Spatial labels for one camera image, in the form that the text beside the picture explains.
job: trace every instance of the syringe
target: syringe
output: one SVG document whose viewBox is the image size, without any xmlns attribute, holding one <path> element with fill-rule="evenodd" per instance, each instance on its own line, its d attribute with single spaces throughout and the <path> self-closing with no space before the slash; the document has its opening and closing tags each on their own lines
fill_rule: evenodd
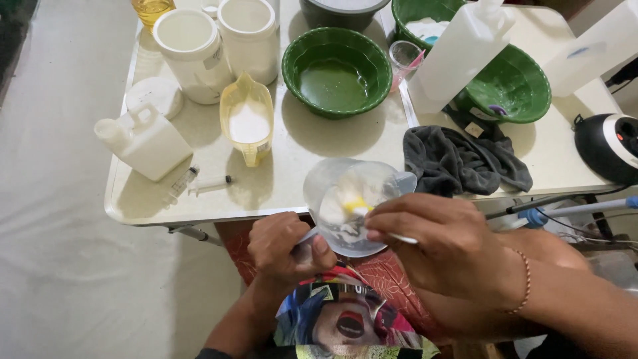
<svg viewBox="0 0 638 359">
<path fill-rule="evenodd" d="M 204 192 L 208 188 L 226 186 L 235 181 L 231 176 L 216 176 L 210 178 L 195 178 L 195 181 L 188 183 L 188 194 L 195 193 L 195 197 L 199 196 L 200 192 Z"/>
<path fill-rule="evenodd" d="M 190 167 L 173 185 L 168 189 L 168 193 L 164 196 L 164 202 L 166 204 L 177 204 L 177 198 L 184 191 L 186 186 L 193 178 L 197 177 L 199 173 L 199 166 L 193 165 Z"/>
</svg>

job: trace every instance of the table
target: table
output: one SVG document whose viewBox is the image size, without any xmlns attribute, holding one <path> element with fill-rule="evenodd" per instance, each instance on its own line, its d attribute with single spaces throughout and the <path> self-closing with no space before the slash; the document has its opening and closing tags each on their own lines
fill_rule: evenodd
<svg viewBox="0 0 638 359">
<path fill-rule="evenodd" d="M 511 43 L 537 62 L 548 60 L 562 43 L 573 38 L 563 17 L 554 10 L 532 6 L 511 6 L 516 24 Z M 288 44 L 308 30 L 297 0 L 282 0 L 280 58 Z M 376 14 L 364 31 L 366 36 L 388 49 L 394 19 L 390 5 Z M 152 36 L 138 27 L 127 89 L 153 76 L 173 77 Z M 195 154 L 158 183 L 153 183 L 113 156 L 105 192 L 105 210 L 114 220 L 128 225 L 165 225 L 200 240 L 208 236 L 191 228 L 193 224 L 256 218 L 280 211 L 308 211 L 302 185 L 312 166 L 326 157 L 378 160 L 403 170 L 402 140 L 412 126 L 458 127 L 444 113 L 416 116 L 403 84 L 376 109 L 354 118 L 329 121 L 311 114 L 287 90 L 282 76 L 270 86 L 275 124 L 272 154 L 259 167 L 249 168 L 237 150 L 221 134 L 219 105 L 199 105 L 186 100 L 172 123 L 193 147 Z M 620 109 L 600 79 L 574 95 L 554 98 L 549 112 L 528 125 L 505 124 L 503 133 L 512 138 L 516 155 L 527 164 L 534 186 L 528 195 L 589 192 L 610 184 L 592 172 L 578 155 L 571 129 L 578 114 L 619 113 Z M 161 198 L 170 185 L 191 164 L 198 164 L 201 176 L 230 174 L 237 182 L 226 189 L 200 194 L 183 193 L 175 206 L 165 208 Z M 520 197 L 522 192 L 501 187 L 490 196 L 462 195 L 478 200 Z"/>
</svg>

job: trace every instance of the red lips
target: red lips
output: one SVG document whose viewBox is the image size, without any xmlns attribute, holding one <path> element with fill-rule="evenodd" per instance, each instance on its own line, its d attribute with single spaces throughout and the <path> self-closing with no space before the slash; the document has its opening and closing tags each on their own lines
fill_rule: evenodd
<svg viewBox="0 0 638 359">
<path fill-rule="evenodd" d="M 339 333 L 351 339 L 359 338 L 365 333 L 363 316 L 359 313 L 350 312 L 349 310 L 341 313 L 339 319 L 337 319 L 336 326 Z"/>
</svg>

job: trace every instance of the gold bracelet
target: gold bracelet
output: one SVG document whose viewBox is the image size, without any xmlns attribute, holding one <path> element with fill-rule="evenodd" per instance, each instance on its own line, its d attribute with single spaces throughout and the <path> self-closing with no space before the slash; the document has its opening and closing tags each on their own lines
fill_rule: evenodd
<svg viewBox="0 0 638 359">
<path fill-rule="evenodd" d="M 525 290 L 525 297 L 523 298 L 523 301 L 521 302 L 521 305 L 519 305 L 518 308 L 514 309 L 514 310 L 507 310 L 505 311 L 507 314 L 516 314 L 518 313 L 521 309 L 523 309 L 523 307 L 527 304 L 527 301 L 530 299 L 530 289 L 531 289 L 531 271 L 530 271 L 530 260 L 527 259 L 527 256 L 524 255 L 520 250 L 516 250 L 516 249 L 512 249 L 514 252 L 518 253 L 521 255 L 521 257 L 523 258 L 523 262 L 525 262 L 525 270 L 527 272 L 527 290 Z"/>
</svg>

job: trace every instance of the white stirring stick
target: white stirring stick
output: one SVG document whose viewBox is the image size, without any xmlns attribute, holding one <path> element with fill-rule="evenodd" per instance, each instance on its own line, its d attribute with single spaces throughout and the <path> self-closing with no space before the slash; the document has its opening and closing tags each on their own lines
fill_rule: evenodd
<svg viewBox="0 0 638 359">
<path fill-rule="evenodd" d="M 368 213 L 369 209 L 367 207 L 356 207 L 355 209 L 352 210 L 352 213 L 359 215 L 359 216 L 365 216 Z M 417 240 L 414 238 L 410 238 L 410 237 L 406 237 L 406 236 L 401 236 L 400 234 L 395 234 L 395 233 L 388 233 L 389 236 L 398 239 L 399 241 L 403 241 L 407 244 L 417 244 Z"/>
</svg>

